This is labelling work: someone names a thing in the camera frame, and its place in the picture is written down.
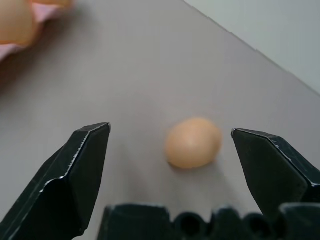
egg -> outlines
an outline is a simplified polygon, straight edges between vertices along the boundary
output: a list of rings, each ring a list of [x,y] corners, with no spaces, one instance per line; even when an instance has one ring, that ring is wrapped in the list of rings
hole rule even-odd
[[[30,1],[0,1],[0,45],[28,45],[37,29]]]
[[[222,139],[221,130],[210,120],[187,119],[173,127],[165,140],[167,161],[182,169],[202,167],[215,160]]]

brown egg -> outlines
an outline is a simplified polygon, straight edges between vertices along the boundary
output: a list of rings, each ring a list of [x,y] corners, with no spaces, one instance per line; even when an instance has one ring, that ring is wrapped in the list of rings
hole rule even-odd
[[[215,160],[222,145],[222,133],[211,121],[190,118],[176,125],[165,141],[165,154],[172,165],[191,169]]]
[[[30,1],[0,1],[0,45],[26,46],[34,39],[37,29]]]

pink egg carton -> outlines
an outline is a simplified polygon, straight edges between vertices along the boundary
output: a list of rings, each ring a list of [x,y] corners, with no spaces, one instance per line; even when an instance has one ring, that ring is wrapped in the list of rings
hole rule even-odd
[[[66,9],[58,5],[32,3],[32,10],[36,23],[41,25],[47,20],[57,18]],[[8,55],[21,51],[25,48],[25,46],[20,46],[17,44],[0,44],[0,61],[5,59]]]

gray table surface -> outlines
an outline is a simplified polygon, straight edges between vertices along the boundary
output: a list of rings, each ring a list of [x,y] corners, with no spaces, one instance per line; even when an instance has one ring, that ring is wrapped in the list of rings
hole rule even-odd
[[[0,65],[0,219],[72,132],[110,122],[100,193],[81,240],[106,205],[166,205],[175,217],[230,204],[259,211],[232,128],[284,137],[320,168],[320,97],[181,0],[79,0],[38,44]],[[216,164],[179,171],[166,132],[188,117],[223,131]]]

white wall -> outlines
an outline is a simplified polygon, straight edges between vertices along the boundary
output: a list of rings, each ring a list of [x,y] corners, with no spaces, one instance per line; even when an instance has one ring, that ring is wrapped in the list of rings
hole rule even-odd
[[[185,0],[320,93],[319,0]]]

